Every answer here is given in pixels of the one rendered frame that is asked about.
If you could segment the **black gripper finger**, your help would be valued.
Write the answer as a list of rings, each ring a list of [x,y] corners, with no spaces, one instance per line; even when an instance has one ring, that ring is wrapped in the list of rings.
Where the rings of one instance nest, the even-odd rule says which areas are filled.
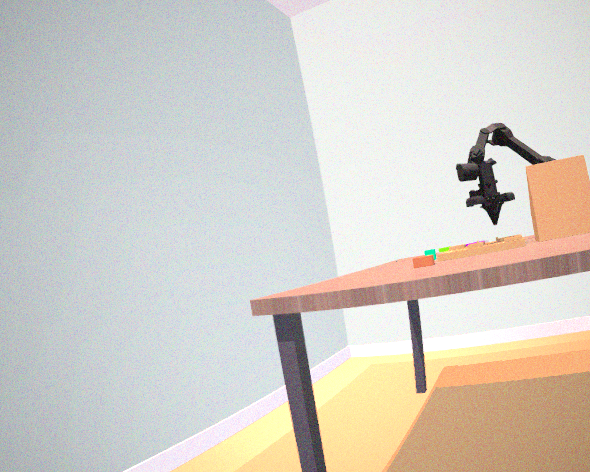
[[[501,207],[504,204],[504,202],[500,202],[500,203],[496,203],[496,225],[498,224],[498,219],[499,219],[499,213],[501,211]]]
[[[496,205],[495,204],[487,204],[484,205],[480,208],[483,208],[486,210],[488,216],[490,217],[493,225],[496,225]]]

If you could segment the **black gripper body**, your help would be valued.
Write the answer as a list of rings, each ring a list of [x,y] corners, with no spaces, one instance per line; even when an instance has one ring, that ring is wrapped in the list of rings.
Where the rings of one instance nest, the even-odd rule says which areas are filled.
[[[500,192],[497,192],[496,183],[498,183],[498,181],[495,180],[495,177],[491,177],[491,178],[487,177],[482,180],[479,180],[479,182],[480,182],[480,184],[478,184],[478,186],[481,186],[481,191],[482,191],[483,196],[480,195],[480,196],[467,198],[466,199],[467,207],[475,206],[475,205],[479,205],[479,204],[481,204],[481,206],[484,206],[487,204],[509,202],[509,201],[515,199],[514,193],[512,193],[512,192],[506,192],[503,194],[500,194]]]

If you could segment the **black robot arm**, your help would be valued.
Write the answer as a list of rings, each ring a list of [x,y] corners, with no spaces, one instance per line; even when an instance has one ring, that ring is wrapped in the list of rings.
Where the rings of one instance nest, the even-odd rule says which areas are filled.
[[[488,140],[489,133],[493,134],[491,140]],[[512,131],[503,123],[491,123],[490,126],[480,129],[477,139],[475,146],[472,146],[470,149],[469,158],[467,160],[468,163],[456,164],[457,175],[460,182],[474,181],[477,180],[477,177],[479,177],[479,180],[487,177],[494,177],[492,165],[497,162],[491,157],[484,161],[486,143],[489,143],[492,146],[499,145],[509,147],[509,149],[518,153],[532,165],[554,160],[556,161],[556,159],[551,158],[550,156],[541,156],[538,152],[526,146],[514,137]]]

